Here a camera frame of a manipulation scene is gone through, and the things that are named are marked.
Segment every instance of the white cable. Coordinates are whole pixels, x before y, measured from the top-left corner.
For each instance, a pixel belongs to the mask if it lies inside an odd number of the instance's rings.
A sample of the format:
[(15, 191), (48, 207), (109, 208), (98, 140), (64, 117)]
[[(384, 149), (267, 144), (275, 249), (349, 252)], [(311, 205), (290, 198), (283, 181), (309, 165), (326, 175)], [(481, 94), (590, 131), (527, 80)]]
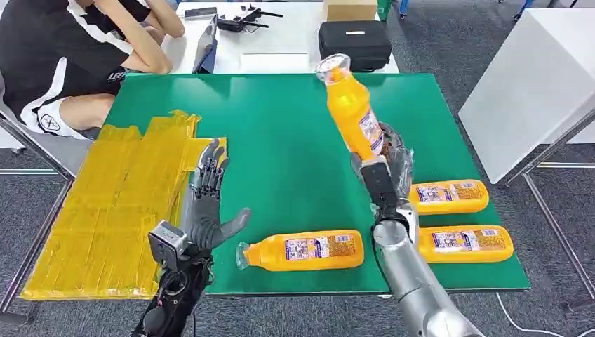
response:
[[(551, 335), (551, 336), (555, 336), (555, 337), (564, 337), (562, 335), (558, 335), (557, 333), (551, 332), (551, 331), (521, 328), (520, 326), (516, 325), (516, 323), (512, 320), (512, 318), (510, 318), (510, 315), (508, 315), (508, 312), (506, 311), (506, 308), (504, 308), (504, 303), (502, 303), (502, 299), (500, 298), (500, 294), (499, 293), (496, 293), (496, 297), (498, 297), (498, 302), (500, 302), (500, 307), (502, 308), (502, 311), (504, 312), (504, 315), (506, 315), (506, 318), (508, 319), (508, 322), (510, 322), (510, 324), (512, 324), (512, 326), (514, 326), (518, 330), (521, 330), (521, 331), (524, 331), (524, 332), (545, 333), (546, 335)], [(580, 335), (578, 335), (577, 337), (585, 337), (586, 335), (588, 335), (588, 334), (590, 334), (591, 332), (594, 332), (594, 331), (595, 331), (595, 328), (590, 329), (590, 330), (587, 330), (587, 331), (581, 333)]]
[(587, 330), (587, 331), (581, 333), (580, 335), (578, 335), (577, 337), (585, 337), (586, 335), (590, 334), (591, 332), (595, 332), (595, 328)]

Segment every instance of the black case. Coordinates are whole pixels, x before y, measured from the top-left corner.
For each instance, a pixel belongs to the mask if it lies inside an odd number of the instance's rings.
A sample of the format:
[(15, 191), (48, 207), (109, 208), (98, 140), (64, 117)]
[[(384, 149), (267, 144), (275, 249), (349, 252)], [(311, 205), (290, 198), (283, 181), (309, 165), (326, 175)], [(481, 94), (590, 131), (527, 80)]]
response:
[(352, 71), (373, 71), (389, 62), (391, 44), (380, 21), (323, 22), (318, 39), (321, 59), (347, 54)]

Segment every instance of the yellow tape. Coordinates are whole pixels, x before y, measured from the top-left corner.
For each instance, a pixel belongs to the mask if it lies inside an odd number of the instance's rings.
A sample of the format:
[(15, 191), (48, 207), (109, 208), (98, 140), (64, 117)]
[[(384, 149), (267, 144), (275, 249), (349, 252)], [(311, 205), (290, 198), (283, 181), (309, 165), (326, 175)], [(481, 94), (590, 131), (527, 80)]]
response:
[(193, 138), (199, 120), (176, 110), (154, 117), (143, 137), (135, 127), (104, 126), (21, 297), (151, 298), (158, 266), (147, 233), (161, 219), (178, 223), (182, 186), (211, 141)]

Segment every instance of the plastic bottle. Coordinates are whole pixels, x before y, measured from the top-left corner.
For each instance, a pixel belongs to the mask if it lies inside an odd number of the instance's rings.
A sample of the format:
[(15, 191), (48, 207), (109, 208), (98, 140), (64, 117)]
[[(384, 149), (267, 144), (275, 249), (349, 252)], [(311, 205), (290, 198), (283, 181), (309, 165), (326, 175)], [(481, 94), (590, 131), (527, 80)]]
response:
[(514, 248), (497, 225), (420, 228), (417, 249), (428, 263), (490, 263), (508, 259)]
[(479, 212), (490, 197), (481, 181), (465, 179), (411, 185), (409, 201), (421, 216), (428, 216)]
[(331, 55), (316, 67), (317, 77), (326, 85), (327, 107), (351, 152), (362, 160), (380, 154), (382, 130), (370, 107), (370, 93), (349, 71), (351, 59)]
[(240, 242), (236, 262), (240, 269), (272, 272), (351, 268), (363, 262), (363, 242), (356, 230), (277, 234), (257, 244)]

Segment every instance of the gray carpet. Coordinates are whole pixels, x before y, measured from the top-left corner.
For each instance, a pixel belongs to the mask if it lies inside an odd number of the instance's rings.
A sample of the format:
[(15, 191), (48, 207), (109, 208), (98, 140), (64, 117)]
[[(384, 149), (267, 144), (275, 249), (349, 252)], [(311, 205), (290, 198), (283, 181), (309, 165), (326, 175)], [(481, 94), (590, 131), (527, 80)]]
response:
[[(536, 1), (535, 6), (547, 2)], [(398, 20), (392, 12), (387, 24), (399, 68), (435, 74), (456, 114), (513, 27), (512, 16), (520, 5), (520, 0), (503, 4), (496, 0), (412, 0), (405, 20)], [(593, 161), (595, 149), (592, 145), (567, 146), (557, 157)], [(40, 167), (40, 163), (30, 154), (16, 158), (4, 151), (0, 152), (0, 167)], [(533, 176), (595, 278), (593, 173), (538, 171)], [(0, 291), (6, 289), (25, 252), (25, 236), (36, 232), (59, 189), (58, 178), (0, 177), (4, 196), (0, 201), (4, 231)], [(513, 188), (490, 185), (489, 189), (532, 285), (524, 293), (502, 294), (511, 316), (521, 326), (567, 337), (594, 327), (595, 308), (569, 313), (560, 306), (586, 298), (587, 293), (524, 182)], [(35, 201), (34, 196), (43, 199)], [(452, 298), (487, 336), (531, 335), (508, 323), (493, 294), (455, 294)], [(35, 308), (33, 324), (0, 324), (0, 336), (127, 336), (144, 306), (142, 301), (42, 303)], [(24, 312), (27, 306), (17, 300), (13, 308)], [(198, 336), (406, 336), (395, 302), (375, 296), (207, 298), (197, 318)]]

